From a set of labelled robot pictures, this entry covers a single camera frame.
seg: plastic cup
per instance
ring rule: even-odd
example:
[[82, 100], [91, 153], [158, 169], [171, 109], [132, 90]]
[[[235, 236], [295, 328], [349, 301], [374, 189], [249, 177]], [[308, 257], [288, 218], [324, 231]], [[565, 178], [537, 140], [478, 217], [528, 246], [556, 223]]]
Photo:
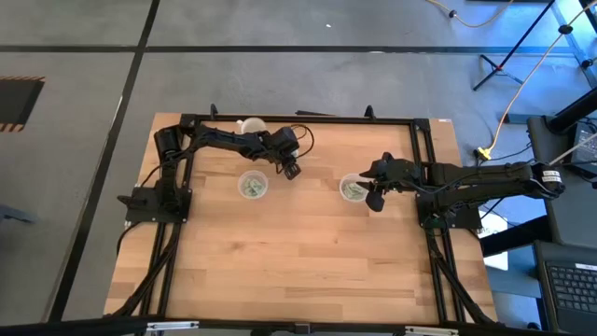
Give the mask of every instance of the plastic cup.
[[238, 187], [244, 198], [256, 200], [268, 191], [268, 178], [260, 171], [248, 171], [239, 178]]
[[340, 181], [340, 195], [348, 202], [359, 203], [367, 198], [368, 190], [357, 185], [356, 182], [368, 182], [368, 178], [358, 174], [348, 174]]
[[238, 120], [236, 121], [241, 127], [241, 134], [245, 133], [252, 133], [252, 132], [261, 132], [267, 131], [267, 126], [265, 125], [265, 121], [259, 118], [247, 118], [244, 121]]

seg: wooden tabletop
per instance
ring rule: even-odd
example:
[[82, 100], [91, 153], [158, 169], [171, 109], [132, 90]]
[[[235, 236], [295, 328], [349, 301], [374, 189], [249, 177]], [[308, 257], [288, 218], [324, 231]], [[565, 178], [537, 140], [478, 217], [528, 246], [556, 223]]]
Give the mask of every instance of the wooden tabletop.
[[[156, 115], [139, 182], [159, 163], [152, 134], [179, 119], [179, 114]], [[233, 122], [206, 124], [238, 132]], [[268, 123], [271, 132], [281, 126], [285, 125]], [[308, 126], [315, 146], [298, 160], [302, 173], [292, 181], [276, 175], [266, 161], [252, 162], [215, 148], [195, 153], [192, 207], [180, 236], [167, 316], [437, 323], [414, 194], [388, 194], [383, 211], [375, 213], [365, 203], [344, 201], [339, 193], [343, 176], [366, 171], [384, 151], [412, 160], [409, 128]], [[459, 164], [451, 122], [434, 119], [431, 126], [437, 161]], [[301, 139], [301, 150], [309, 144], [309, 136]], [[246, 200], [238, 191], [239, 176], [249, 170], [269, 178], [269, 189], [259, 200]], [[106, 313], [119, 308], [145, 276], [155, 232], [156, 224], [146, 223], [124, 239]], [[468, 231], [451, 230], [451, 238], [462, 283], [482, 310], [495, 318], [479, 242]], [[444, 287], [453, 319], [449, 286]], [[157, 309], [159, 288], [160, 281], [152, 312]]]

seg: black table leg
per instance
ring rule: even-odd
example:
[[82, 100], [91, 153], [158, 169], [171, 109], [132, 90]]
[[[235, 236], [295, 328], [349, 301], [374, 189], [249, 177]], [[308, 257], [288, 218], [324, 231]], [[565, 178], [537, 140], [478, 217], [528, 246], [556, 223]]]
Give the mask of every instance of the black table leg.
[[551, 242], [547, 216], [537, 217], [506, 231], [481, 238], [480, 242], [483, 257], [489, 257], [512, 248], [528, 245], [535, 240]]

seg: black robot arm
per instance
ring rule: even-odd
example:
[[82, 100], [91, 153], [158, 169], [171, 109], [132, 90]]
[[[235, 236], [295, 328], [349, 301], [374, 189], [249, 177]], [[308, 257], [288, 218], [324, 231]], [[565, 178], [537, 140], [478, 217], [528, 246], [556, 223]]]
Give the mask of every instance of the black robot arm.
[[449, 163], [423, 163], [394, 159], [383, 153], [380, 160], [361, 174], [371, 178], [359, 183], [368, 190], [367, 205], [383, 209], [383, 195], [395, 190], [413, 191], [419, 205], [434, 217], [450, 219], [463, 208], [476, 208], [492, 199], [525, 195], [554, 199], [563, 191], [560, 174], [543, 163], [516, 162], [486, 167], [457, 167]]
[[[184, 137], [189, 145], [183, 149]], [[131, 196], [118, 196], [127, 205], [127, 220], [154, 222], [182, 222], [187, 219], [190, 189], [180, 188], [176, 172], [182, 160], [192, 160], [202, 147], [235, 151], [248, 160], [266, 160], [276, 165], [276, 172], [284, 172], [289, 180], [300, 174], [295, 151], [299, 141], [291, 127], [275, 133], [268, 131], [236, 134], [201, 124], [195, 115], [183, 115], [178, 125], [154, 133], [160, 166], [160, 178], [153, 188], [135, 187]]]

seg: concrete floor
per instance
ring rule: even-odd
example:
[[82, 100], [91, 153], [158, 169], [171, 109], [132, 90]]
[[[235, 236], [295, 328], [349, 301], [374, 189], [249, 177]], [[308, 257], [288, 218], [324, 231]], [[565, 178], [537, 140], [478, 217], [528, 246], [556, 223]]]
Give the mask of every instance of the concrete floor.
[[[470, 21], [483, 21], [502, 6], [446, 3]], [[149, 4], [3, 1], [0, 44], [135, 45]], [[173, 0], [161, 3], [149, 44], [512, 46], [542, 7], [516, 4], [493, 24], [470, 30], [423, 0]], [[557, 27], [549, 13], [525, 45], [548, 46]], [[594, 33], [582, 37], [592, 41]], [[503, 55], [491, 57], [500, 61]], [[131, 59], [130, 53], [0, 53], [1, 75], [47, 77], [25, 131], [0, 133], [0, 153], [10, 159], [0, 165], [0, 203], [41, 218], [33, 225], [0, 225], [0, 325], [36, 322], [44, 312]], [[537, 56], [516, 56], [507, 70], [525, 77], [537, 61]], [[215, 103], [223, 114], [303, 109], [361, 116], [373, 105], [378, 116], [453, 119], [463, 164], [471, 164], [471, 150], [491, 142], [518, 88], [496, 77], [480, 91], [470, 90], [488, 71], [478, 55], [146, 54], [65, 318], [102, 313], [125, 213], [116, 196], [129, 193], [136, 180], [156, 112], [206, 113]], [[552, 114], [589, 88], [573, 57], [549, 57], [512, 112]], [[525, 131], [521, 125], [505, 126], [493, 155], [523, 148]], [[525, 198], [506, 200], [496, 210], [518, 222], [545, 211], [542, 202]], [[535, 320], [525, 313], [528, 300], [499, 295], [501, 320], [513, 326]], [[516, 315], [519, 320], [512, 321]]]

